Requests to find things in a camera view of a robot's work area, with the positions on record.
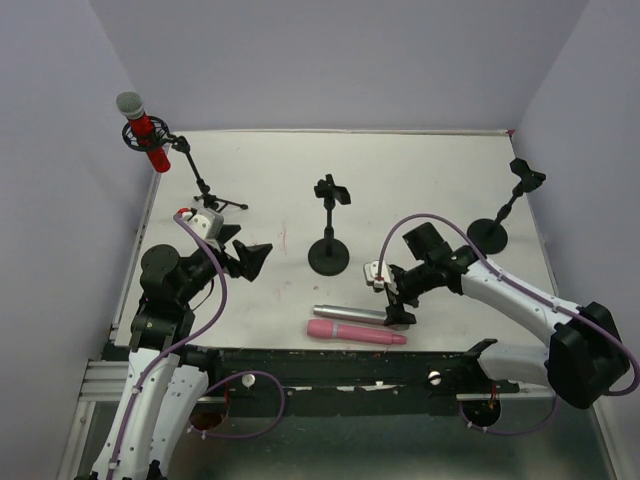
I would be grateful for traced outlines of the red glitter microphone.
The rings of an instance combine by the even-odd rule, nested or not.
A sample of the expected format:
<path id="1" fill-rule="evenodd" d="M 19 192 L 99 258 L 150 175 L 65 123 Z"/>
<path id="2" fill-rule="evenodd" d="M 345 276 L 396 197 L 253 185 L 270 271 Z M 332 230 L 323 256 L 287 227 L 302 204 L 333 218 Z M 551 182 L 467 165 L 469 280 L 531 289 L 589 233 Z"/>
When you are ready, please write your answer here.
<path id="1" fill-rule="evenodd" d="M 132 91 L 122 92 L 116 97 L 116 106 L 127 120 L 130 138 L 134 140 L 131 146 L 136 146 L 146 154 L 156 172 L 168 172 L 171 164 L 156 135 L 154 123 L 146 114 L 140 95 Z"/>

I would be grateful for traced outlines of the silver microphone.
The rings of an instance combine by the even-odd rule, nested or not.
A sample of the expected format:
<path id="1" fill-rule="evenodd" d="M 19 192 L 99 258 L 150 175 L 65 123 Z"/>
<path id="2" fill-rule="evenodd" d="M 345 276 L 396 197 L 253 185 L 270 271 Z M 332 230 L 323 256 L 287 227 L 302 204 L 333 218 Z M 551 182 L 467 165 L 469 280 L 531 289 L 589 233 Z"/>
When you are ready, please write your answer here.
<path id="1" fill-rule="evenodd" d="M 322 318 L 346 320 L 371 325 L 383 325 L 387 320 L 387 315 L 383 311 L 335 305 L 315 305 L 313 307 L 313 314 Z"/>

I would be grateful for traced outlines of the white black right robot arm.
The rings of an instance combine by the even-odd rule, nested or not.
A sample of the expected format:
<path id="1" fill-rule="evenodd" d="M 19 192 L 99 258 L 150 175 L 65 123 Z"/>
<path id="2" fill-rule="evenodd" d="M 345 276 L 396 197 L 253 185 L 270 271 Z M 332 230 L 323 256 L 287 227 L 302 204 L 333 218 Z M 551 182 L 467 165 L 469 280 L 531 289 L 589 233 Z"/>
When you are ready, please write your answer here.
<path id="1" fill-rule="evenodd" d="M 230 371 L 270 369 L 289 387 L 382 384 L 422 395 L 533 384 L 579 409 L 630 369 L 610 312 L 505 273 L 425 223 L 407 233 L 411 268 L 365 250 L 336 277 L 271 261 L 230 288 L 211 344 Z"/>

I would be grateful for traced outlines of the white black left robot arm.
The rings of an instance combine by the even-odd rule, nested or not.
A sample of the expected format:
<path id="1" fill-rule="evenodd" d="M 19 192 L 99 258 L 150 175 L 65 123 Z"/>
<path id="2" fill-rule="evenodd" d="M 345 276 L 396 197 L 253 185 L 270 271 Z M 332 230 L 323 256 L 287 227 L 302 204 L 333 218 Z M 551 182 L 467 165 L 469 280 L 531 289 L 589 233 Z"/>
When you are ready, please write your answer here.
<path id="1" fill-rule="evenodd" d="M 204 241 L 183 257 L 166 244 L 141 259 L 140 305 L 131 323 L 125 385 L 87 478 L 164 479 L 182 431 L 215 376 L 213 351 L 193 345 L 191 300 L 214 279 L 257 278 L 272 245 L 234 241 L 234 256 Z"/>

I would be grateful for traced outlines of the black tripod shock-mount stand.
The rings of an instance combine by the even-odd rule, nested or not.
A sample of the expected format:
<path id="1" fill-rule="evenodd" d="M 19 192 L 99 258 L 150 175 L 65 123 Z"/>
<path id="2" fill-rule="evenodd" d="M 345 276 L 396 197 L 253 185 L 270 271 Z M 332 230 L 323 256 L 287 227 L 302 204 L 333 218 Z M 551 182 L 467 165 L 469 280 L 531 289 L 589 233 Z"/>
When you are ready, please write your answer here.
<path id="1" fill-rule="evenodd" d="M 199 194 L 193 197 L 193 199 L 196 202 L 201 203 L 205 208 L 214 210 L 217 213 L 221 213 L 229 206 L 237 207 L 244 211 L 249 209 L 249 206 L 246 203 L 240 203 L 240 202 L 235 202 L 228 199 L 223 199 L 213 194 L 211 187 L 204 180 L 204 178 L 200 174 L 198 167 L 196 166 L 196 163 L 191 154 L 191 146 L 188 140 L 183 135 L 175 135 L 171 133 L 168 125 L 159 117 L 155 117 L 155 116 L 149 116 L 149 117 L 154 123 L 154 126 L 156 128 L 156 135 L 158 136 L 158 139 L 161 141 L 161 145 L 164 151 L 165 151 L 165 146 L 168 146 L 170 149 L 173 149 L 185 156 L 187 163 L 191 169 L 191 172 L 194 175 L 196 186 L 199 190 Z M 136 146 L 134 147 L 131 146 L 131 144 L 134 143 L 134 140 L 130 138 L 131 132 L 127 125 L 127 120 L 126 120 L 125 126 L 122 129 L 121 135 L 127 147 L 129 147 L 131 150 L 142 152 Z"/>

